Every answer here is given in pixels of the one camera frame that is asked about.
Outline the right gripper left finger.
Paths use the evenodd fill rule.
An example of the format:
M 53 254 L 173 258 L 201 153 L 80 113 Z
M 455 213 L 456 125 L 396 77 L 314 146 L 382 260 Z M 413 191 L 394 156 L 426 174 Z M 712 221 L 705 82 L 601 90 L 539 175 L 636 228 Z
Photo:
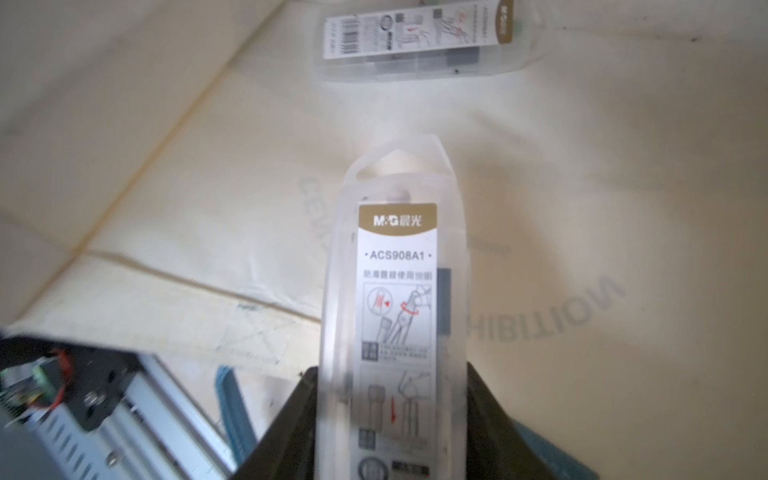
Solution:
M 317 397 L 314 366 L 303 373 L 264 437 L 230 478 L 314 479 Z

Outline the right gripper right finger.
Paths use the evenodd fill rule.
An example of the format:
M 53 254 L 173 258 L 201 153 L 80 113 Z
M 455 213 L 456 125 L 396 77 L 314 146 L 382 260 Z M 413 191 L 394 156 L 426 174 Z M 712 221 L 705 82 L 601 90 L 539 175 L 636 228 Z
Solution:
M 555 479 L 467 363 L 467 479 Z

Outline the cream canvas tote bag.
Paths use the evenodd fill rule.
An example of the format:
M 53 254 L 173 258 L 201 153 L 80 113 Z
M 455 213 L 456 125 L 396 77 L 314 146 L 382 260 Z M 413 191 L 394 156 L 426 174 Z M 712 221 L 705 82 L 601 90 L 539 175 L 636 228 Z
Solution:
M 268 428 L 351 163 L 442 141 L 468 356 L 604 479 L 767 475 L 767 5 L 550 1 L 521 70 L 334 83 L 333 1 L 5 1 L 1 330 L 156 353 Z

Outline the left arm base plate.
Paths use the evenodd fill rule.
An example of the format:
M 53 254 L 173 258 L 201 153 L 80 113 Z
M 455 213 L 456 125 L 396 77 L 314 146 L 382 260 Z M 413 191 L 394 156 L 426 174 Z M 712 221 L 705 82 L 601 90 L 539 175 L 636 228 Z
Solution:
M 138 356 L 119 350 L 44 340 L 1 339 L 1 410 L 12 422 L 45 420 L 67 410 L 89 432 L 113 413 L 134 376 Z

